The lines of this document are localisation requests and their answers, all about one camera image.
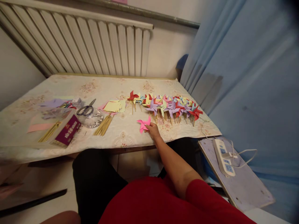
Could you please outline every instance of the person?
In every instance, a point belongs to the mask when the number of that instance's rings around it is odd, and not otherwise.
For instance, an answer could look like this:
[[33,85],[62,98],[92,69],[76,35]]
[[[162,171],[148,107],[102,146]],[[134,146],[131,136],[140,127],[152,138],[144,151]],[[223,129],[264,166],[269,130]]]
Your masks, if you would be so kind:
[[161,156],[164,171],[127,183],[100,149],[87,149],[73,162],[78,213],[82,224],[102,223],[254,223],[218,195],[194,170],[188,141],[170,143],[156,124],[146,125]]

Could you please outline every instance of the scissors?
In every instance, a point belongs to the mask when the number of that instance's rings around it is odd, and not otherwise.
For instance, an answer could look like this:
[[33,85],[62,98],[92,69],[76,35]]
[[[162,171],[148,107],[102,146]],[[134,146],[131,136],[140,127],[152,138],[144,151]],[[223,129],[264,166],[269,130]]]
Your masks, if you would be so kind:
[[91,103],[88,106],[84,106],[81,107],[78,111],[77,111],[77,115],[84,115],[84,116],[88,116],[91,115],[93,113],[93,103],[96,101],[96,99],[94,99],[93,101],[91,101]]

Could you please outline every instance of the floral tablecloth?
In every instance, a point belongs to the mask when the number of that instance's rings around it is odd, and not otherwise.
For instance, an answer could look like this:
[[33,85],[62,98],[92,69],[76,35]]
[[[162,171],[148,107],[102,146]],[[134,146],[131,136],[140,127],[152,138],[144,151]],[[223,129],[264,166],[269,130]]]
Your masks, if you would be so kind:
[[[47,80],[30,90],[24,96],[0,112],[0,133],[9,130],[22,119],[31,119],[29,112],[37,111],[39,104],[59,96],[78,96],[86,104],[96,99],[94,108],[110,99],[126,99],[130,92],[151,95],[182,95],[194,101],[177,80],[129,79],[108,77],[85,77],[72,75],[52,75]],[[136,120],[147,120],[148,111],[136,107],[132,115],[132,105],[126,105],[124,113],[113,118],[105,136],[94,136],[94,129],[81,127],[66,149],[32,149],[19,147],[0,148],[0,164],[16,164],[39,161],[83,151],[87,148],[121,148],[153,145],[149,134],[139,132],[140,123]],[[195,122],[194,127],[184,120],[180,124],[171,125],[158,119],[160,134],[165,142],[183,137],[204,137],[221,135],[219,129],[204,113],[202,119]]]

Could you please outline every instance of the hand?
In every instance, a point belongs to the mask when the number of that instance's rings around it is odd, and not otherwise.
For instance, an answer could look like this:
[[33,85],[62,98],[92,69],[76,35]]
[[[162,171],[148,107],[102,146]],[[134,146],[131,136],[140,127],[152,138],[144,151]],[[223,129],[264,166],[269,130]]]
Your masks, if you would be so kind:
[[145,126],[148,129],[145,130],[145,132],[148,132],[154,141],[161,137],[158,126],[156,124],[151,122],[150,125],[145,125]]

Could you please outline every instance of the white cable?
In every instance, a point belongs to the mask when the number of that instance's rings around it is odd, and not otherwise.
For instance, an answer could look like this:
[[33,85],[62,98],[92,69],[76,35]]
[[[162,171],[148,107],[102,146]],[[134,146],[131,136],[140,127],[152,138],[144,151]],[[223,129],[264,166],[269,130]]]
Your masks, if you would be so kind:
[[[258,153],[258,150],[257,149],[246,149],[246,150],[243,150],[242,152],[239,152],[239,153],[234,153],[234,151],[236,151],[235,150],[235,148],[234,148],[234,143],[233,143],[233,141],[232,140],[230,140],[231,141],[231,144],[229,143],[229,141],[228,141],[228,143],[231,145],[231,147],[233,148],[233,157],[232,157],[232,160],[231,160],[231,166],[232,167],[234,167],[234,168],[242,168],[243,166],[245,166],[247,163],[249,163],[251,160],[253,160],[253,158],[256,156],[256,154]],[[253,157],[251,158],[251,159],[249,159],[246,163],[244,163],[242,166],[233,166],[233,162],[234,162],[234,155],[240,155],[240,154],[242,154],[242,153],[244,153],[244,152],[246,152],[246,151],[256,151],[255,152],[255,154],[253,155]]]
[[[201,120],[203,120],[203,122],[209,122],[209,121],[207,121],[207,120],[202,119],[201,117],[199,117],[199,118],[200,118]],[[215,138],[208,138],[208,137],[206,136],[206,132],[203,131],[202,129],[203,129],[203,125],[202,125],[202,128],[201,128],[201,131],[202,131],[202,134],[204,134],[205,137],[206,137],[207,139],[209,139],[209,140],[213,140],[213,139],[215,139]]]

